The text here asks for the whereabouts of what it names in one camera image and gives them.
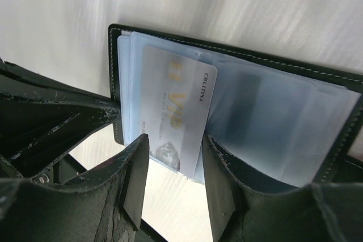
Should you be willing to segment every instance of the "white table surface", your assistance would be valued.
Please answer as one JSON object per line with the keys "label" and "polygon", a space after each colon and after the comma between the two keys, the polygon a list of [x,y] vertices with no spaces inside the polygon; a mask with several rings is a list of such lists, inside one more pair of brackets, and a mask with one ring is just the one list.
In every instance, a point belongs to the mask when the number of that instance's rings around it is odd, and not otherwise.
{"label": "white table surface", "polygon": [[[0,56],[109,96],[111,23],[363,72],[363,0],[0,0]],[[121,149],[107,127],[72,154],[91,168]],[[155,162],[142,216],[169,241],[212,239],[204,186]]]}

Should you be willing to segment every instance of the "card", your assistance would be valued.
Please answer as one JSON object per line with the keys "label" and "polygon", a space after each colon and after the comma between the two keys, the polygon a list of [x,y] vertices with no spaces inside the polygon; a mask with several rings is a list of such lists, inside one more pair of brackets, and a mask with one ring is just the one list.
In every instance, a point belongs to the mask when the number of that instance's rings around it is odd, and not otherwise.
{"label": "card", "polygon": [[193,178],[217,69],[152,46],[143,48],[140,131],[150,155]]}

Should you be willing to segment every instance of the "black leather wallet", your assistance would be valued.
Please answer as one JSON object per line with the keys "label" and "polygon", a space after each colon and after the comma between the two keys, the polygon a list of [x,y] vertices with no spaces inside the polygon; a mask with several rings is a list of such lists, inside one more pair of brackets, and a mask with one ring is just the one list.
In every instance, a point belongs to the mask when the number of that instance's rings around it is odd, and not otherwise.
{"label": "black leather wallet", "polygon": [[[236,48],[234,46],[202,41],[190,37],[173,35],[169,33],[153,31],[150,29],[112,24],[108,28],[109,79],[111,98],[118,103],[120,102],[120,79],[117,58],[117,38],[121,35],[122,31],[141,32],[177,43],[228,54],[234,57],[242,58],[249,62],[257,63],[259,65],[286,71],[291,74],[344,86],[351,91],[363,94],[362,75],[313,65],[302,61],[290,60],[261,52],[254,52],[247,49]],[[360,131],[360,128],[362,127],[362,111],[363,96],[360,96],[358,102],[353,108],[353,111],[346,120],[323,164],[317,172],[313,180],[314,182],[363,181],[363,164],[347,155],[349,148],[351,147],[353,141],[357,137],[358,132]],[[123,144],[123,130],[121,124],[122,120],[121,118],[118,118],[113,123],[113,128],[116,142]],[[246,164],[245,171],[246,184],[252,187],[257,186],[262,192],[280,192],[281,190],[287,190],[291,188],[290,185],[274,180],[250,167],[248,164]]]}

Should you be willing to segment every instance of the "white stitching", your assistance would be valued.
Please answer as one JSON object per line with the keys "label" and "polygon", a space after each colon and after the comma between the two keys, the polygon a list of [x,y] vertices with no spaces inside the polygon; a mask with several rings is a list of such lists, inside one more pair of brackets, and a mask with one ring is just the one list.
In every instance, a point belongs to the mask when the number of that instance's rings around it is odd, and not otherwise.
{"label": "white stitching", "polygon": [[[113,46],[113,42],[112,42],[112,31],[113,30],[118,30],[118,31],[122,31],[121,28],[111,28],[110,29],[110,37],[111,37],[111,43],[110,43],[110,47],[111,47],[111,77],[112,77],[112,89],[113,89],[113,97],[115,97],[115,87],[113,85],[113,50],[112,50],[112,46]],[[342,76],[339,76],[339,75],[335,75],[335,74],[327,74],[325,72],[322,72],[322,71],[318,71],[318,70],[313,70],[313,69],[308,69],[306,67],[303,67],[303,66],[297,66],[297,65],[292,65],[290,63],[283,63],[283,62],[276,62],[274,60],[270,60],[270,59],[267,59],[267,58],[261,58],[261,57],[257,57],[257,56],[253,56],[251,54],[247,54],[247,53],[241,53],[241,52],[236,52],[236,51],[233,51],[233,50],[228,50],[228,49],[224,49],[224,48],[218,48],[218,47],[215,47],[215,46],[210,46],[210,45],[203,45],[203,44],[198,44],[198,43],[194,43],[194,42],[190,42],[190,41],[184,41],[184,40],[179,40],[179,39],[173,39],[173,38],[168,38],[168,37],[161,37],[161,36],[157,36],[157,35],[152,35],[154,37],[158,37],[158,38],[161,38],[161,39],[165,39],[165,40],[170,40],[170,41],[174,41],[174,42],[182,42],[182,43],[185,43],[185,44],[191,44],[191,45],[197,45],[197,46],[201,46],[201,47],[204,47],[204,48],[209,48],[209,49],[217,49],[217,50],[221,50],[221,51],[224,51],[224,52],[229,52],[229,53],[234,53],[234,54],[237,54],[237,55],[241,55],[241,56],[247,56],[247,57],[251,57],[251,58],[257,58],[258,60],[262,60],[262,61],[268,61],[268,62],[272,62],[272,63],[275,63],[277,65],[287,65],[287,66],[293,66],[294,68],[299,68],[299,69],[303,69],[303,70],[307,70],[307,71],[312,71],[314,73],[319,73],[319,74],[322,74],[322,75],[327,75],[327,76],[330,76],[330,77],[335,77],[335,78],[341,78],[341,79],[346,79],[346,80],[352,80],[354,82],[359,82],[361,84],[363,84],[362,81],[360,80],[357,80],[357,79],[351,79],[351,78],[347,78],[347,77],[342,77]],[[355,115],[355,118],[358,118],[358,116],[361,115],[363,111],[363,107],[360,108],[360,110],[358,111],[358,113]],[[353,122],[351,125],[350,125],[350,130],[352,130],[352,128],[356,125],[355,122]],[[116,128],[116,139],[119,140],[119,135],[118,135],[118,131],[117,131],[117,124],[115,125],[115,128]],[[344,139],[341,141],[342,144],[344,146],[343,143],[345,143],[347,141],[347,138],[348,136],[350,135],[350,132],[347,133],[344,137]],[[337,150],[337,152],[334,154],[334,157],[332,158],[332,162],[330,163],[330,169],[328,168],[328,173],[330,173],[331,171],[331,167],[334,166],[334,163],[337,159],[337,157],[339,156],[341,152],[341,148],[339,148]],[[321,182],[325,182],[325,178],[326,176],[324,175],[323,178],[321,179]]]}

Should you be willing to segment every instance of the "transparent plastic pocket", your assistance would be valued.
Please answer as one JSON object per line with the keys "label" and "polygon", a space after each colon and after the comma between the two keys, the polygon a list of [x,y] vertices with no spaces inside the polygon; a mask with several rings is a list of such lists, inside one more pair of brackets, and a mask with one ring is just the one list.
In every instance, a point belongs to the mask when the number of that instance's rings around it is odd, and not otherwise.
{"label": "transparent plastic pocket", "polygon": [[206,132],[270,177],[295,186],[311,182],[358,94],[230,58],[215,66]]}

